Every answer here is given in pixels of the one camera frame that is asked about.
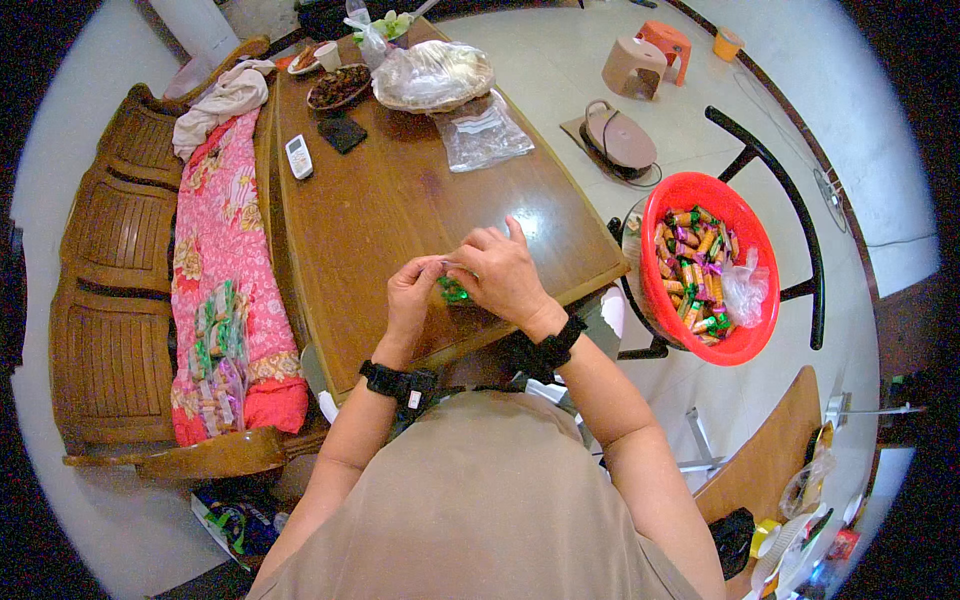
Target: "yellow tape roll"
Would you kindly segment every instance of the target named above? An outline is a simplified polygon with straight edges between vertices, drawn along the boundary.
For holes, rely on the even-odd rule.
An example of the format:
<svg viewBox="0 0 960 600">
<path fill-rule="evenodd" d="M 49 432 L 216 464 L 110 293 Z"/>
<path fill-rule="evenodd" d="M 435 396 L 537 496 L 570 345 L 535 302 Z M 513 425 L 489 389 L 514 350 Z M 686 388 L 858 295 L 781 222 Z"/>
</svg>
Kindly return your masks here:
<svg viewBox="0 0 960 600">
<path fill-rule="evenodd" d="M 779 523 L 772 518 L 763 519 L 754 530 L 753 539 L 750 540 L 750 556 L 758 559 L 769 552 L 779 533 Z"/>
</svg>

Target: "plastic bottle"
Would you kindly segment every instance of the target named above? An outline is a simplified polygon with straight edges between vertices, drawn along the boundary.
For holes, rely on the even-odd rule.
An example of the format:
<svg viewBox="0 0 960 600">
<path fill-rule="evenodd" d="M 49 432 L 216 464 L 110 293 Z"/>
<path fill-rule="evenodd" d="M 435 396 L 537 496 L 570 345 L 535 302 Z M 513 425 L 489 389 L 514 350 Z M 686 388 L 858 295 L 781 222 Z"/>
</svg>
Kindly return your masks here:
<svg viewBox="0 0 960 600">
<path fill-rule="evenodd" d="M 370 11 L 363 0 L 347 0 L 347 16 L 358 23 L 370 25 Z"/>
</svg>

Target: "white wall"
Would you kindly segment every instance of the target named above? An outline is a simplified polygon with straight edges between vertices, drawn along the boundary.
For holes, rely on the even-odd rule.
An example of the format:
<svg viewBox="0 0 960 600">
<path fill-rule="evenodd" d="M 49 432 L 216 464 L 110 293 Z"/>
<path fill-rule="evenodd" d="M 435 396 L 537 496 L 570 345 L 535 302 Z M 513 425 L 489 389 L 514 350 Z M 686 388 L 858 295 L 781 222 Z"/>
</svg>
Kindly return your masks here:
<svg viewBox="0 0 960 600">
<path fill-rule="evenodd" d="M 868 244 L 934 231 L 926 177 L 899 100 L 834 0 L 685 2 L 742 37 L 750 57 L 797 108 L 840 176 Z M 935 237 L 869 251 L 881 297 L 939 265 Z"/>
<path fill-rule="evenodd" d="M 113 112 L 138 82 L 162 93 L 180 66 L 131 0 L 105 0 L 44 98 L 16 175 L 12 217 L 24 230 L 28 311 L 24 366 L 13 377 L 34 470 L 67 536 L 114 598 L 143 598 L 221 563 L 226 554 L 189 512 L 186 490 L 123 469 L 60 461 L 47 370 L 50 300 L 74 193 Z"/>
</svg>

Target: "plastic stool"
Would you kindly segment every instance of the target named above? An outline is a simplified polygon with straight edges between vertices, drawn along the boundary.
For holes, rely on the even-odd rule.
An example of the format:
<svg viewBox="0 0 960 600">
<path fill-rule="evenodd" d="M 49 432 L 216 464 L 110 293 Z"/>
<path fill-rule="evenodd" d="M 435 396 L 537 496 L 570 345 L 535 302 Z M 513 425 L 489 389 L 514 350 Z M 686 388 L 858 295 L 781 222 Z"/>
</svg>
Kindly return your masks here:
<svg viewBox="0 0 960 600">
<path fill-rule="evenodd" d="M 637 39 L 645 39 L 660 48 L 666 56 L 666 63 L 673 66 L 680 59 L 680 69 L 677 73 L 676 85 L 684 84 L 686 66 L 690 63 L 690 40 L 684 34 L 659 21 L 647 21 L 636 32 Z"/>
<path fill-rule="evenodd" d="M 635 97 L 640 91 L 650 100 L 657 93 L 665 70 L 666 56 L 660 48 L 649 41 L 624 36 L 613 44 L 601 75 L 614 94 Z"/>
</svg>

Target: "white pillar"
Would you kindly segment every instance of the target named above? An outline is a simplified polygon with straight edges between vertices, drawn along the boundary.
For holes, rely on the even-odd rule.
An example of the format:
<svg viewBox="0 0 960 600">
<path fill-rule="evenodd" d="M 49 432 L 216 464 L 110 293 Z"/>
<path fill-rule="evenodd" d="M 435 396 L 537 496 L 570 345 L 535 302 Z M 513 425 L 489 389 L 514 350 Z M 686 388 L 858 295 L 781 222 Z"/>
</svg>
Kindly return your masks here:
<svg viewBox="0 0 960 600">
<path fill-rule="evenodd" d="M 240 40 L 213 0 L 150 0 L 170 33 L 193 58 L 220 64 Z"/>
</svg>

